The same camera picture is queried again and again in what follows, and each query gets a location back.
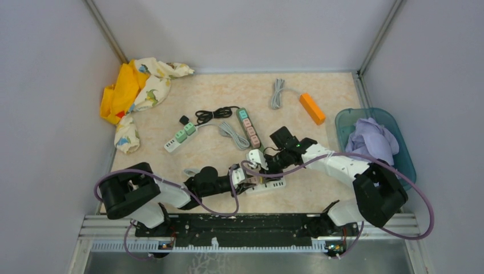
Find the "black plug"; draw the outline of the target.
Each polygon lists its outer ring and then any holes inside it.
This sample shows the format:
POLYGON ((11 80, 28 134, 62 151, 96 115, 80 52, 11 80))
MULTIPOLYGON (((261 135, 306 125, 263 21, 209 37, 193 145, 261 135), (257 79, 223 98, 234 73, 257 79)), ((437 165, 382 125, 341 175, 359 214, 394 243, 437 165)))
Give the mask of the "black plug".
POLYGON ((189 120, 189 118, 188 118, 187 116, 183 115, 183 116, 182 116, 182 117, 179 119, 179 122, 180 122, 182 125, 186 126, 186 125, 187 125, 187 124, 190 122, 190 120, 189 120))

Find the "purple cloth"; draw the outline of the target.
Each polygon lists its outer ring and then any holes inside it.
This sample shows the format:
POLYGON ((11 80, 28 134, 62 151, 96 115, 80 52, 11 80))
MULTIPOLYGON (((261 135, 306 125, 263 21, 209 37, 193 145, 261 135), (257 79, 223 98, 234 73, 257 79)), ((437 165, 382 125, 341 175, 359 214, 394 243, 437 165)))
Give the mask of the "purple cloth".
POLYGON ((400 151, 396 137, 373 118, 360 118, 354 126, 355 130, 349 134, 345 152, 371 156, 393 166, 393 156, 400 151))

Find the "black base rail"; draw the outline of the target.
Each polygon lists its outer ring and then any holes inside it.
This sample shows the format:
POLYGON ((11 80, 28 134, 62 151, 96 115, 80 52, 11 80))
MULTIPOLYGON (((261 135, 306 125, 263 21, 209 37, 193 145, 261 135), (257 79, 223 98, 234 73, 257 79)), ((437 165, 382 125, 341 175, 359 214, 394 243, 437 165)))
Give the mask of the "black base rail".
POLYGON ((155 228, 135 225, 137 237, 168 237, 176 247, 308 247, 318 237, 357 236, 358 225, 334 225, 320 213, 239 214, 232 217, 208 213, 169 215, 155 228))

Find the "white usb power strip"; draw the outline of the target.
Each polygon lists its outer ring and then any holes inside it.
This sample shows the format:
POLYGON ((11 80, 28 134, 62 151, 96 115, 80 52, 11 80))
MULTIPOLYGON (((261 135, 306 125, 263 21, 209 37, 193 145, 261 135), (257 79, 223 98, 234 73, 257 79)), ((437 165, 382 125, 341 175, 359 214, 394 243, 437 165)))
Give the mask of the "white usb power strip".
POLYGON ((270 181, 263 182, 263 183, 256 184, 254 186, 249 187, 245 191, 245 194, 255 195, 255 194, 266 193, 266 192, 269 192, 269 191, 274 191, 274 190, 277 190, 277 189, 285 188, 286 185, 287 185, 287 183, 286 183, 284 178, 281 178, 280 180, 270 180, 270 181))

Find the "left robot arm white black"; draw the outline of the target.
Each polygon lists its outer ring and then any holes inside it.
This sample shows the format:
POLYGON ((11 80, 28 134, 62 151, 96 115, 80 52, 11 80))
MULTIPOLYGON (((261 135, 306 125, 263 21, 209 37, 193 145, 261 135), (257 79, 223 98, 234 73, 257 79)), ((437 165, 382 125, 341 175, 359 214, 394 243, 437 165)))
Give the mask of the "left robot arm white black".
POLYGON ((236 198, 257 184, 238 164, 224 176, 211 166, 198 171, 187 169, 185 174, 188 179, 184 183, 169 182, 142 162, 102 177, 94 187, 94 195, 103 203, 109 219, 130 218, 155 235, 164 236, 171 229, 165 205, 190 210, 202 206, 204 197, 229 192, 236 198))

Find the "small white green-plug strip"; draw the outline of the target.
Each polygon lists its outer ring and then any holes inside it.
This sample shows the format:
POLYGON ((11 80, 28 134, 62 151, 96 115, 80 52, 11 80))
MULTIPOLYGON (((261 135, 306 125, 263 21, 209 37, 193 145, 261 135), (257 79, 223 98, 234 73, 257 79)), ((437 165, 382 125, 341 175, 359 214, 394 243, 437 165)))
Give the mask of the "small white green-plug strip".
POLYGON ((164 145, 164 149, 168 153, 174 154, 176 151, 179 151, 183 146, 192 141, 197 133, 197 127, 193 123, 189 122, 164 145))

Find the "teal plastic bin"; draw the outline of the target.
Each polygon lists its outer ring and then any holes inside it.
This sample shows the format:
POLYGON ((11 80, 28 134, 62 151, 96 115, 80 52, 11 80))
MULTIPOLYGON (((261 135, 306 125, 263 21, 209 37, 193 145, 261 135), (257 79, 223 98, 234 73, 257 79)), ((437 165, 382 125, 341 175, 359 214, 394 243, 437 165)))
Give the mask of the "teal plastic bin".
POLYGON ((335 118, 342 152, 383 160, 416 182, 416 171, 396 120, 381 108, 347 108, 335 118))

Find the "yellow dinosaur cloth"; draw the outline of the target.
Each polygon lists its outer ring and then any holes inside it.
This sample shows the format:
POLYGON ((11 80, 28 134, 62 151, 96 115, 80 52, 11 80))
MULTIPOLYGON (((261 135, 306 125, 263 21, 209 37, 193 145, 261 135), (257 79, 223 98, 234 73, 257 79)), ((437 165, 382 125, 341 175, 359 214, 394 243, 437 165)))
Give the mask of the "yellow dinosaur cloth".
POLYGON ((138 150, 141 140, 134 113, 160 105, 173 80, 194 72, 185 63, 162 62, 154 57, 122 64, 116 82, 104 88, 99 110, 100 117, 116 127, 115 148, 124 154, 138 150))

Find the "green long power strip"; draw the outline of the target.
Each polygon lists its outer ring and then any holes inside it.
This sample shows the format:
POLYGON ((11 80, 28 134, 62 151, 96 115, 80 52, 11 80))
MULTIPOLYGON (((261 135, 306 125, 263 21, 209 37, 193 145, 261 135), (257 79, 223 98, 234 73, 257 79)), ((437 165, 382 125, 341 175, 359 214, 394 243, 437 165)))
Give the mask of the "green long power strip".
POLYGON ((249 141, 249 147, 251 149, 258 149, 263 152, 265 147, 247 109, 237 109, 236 117, 241 125, 241 128, 243 129, 246 139, 249 141))

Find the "orange power strip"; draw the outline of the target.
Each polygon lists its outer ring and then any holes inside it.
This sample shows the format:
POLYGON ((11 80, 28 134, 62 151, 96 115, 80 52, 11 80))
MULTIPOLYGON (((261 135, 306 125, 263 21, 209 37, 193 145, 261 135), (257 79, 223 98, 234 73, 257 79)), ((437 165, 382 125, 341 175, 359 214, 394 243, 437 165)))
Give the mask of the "orange power strip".
POLYGON ((299 97, 299 102, 318 126, 325 122, 326 116, 324 112, 308 93, 301 94, 299 97))

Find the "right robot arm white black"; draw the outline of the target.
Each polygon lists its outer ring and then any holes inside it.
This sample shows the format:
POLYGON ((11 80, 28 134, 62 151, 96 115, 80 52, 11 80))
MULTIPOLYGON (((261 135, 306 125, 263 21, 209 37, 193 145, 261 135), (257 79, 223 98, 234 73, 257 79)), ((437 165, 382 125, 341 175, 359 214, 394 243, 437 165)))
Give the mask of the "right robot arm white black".
POLYGON ((278 148, 274 155, 262 154, 262 169, 271 175, 282 175, 289 166, 320 171, 350 187, 354 197, 334 202, 324 211, 322 230, 338 234, 349 223, 367 221, 383 227, 407 202, 408 195, 397 175, 383 167, 383 162, 366 162, 323 147, 316 140, 298 140, 285 127, 270 138, 278 148))

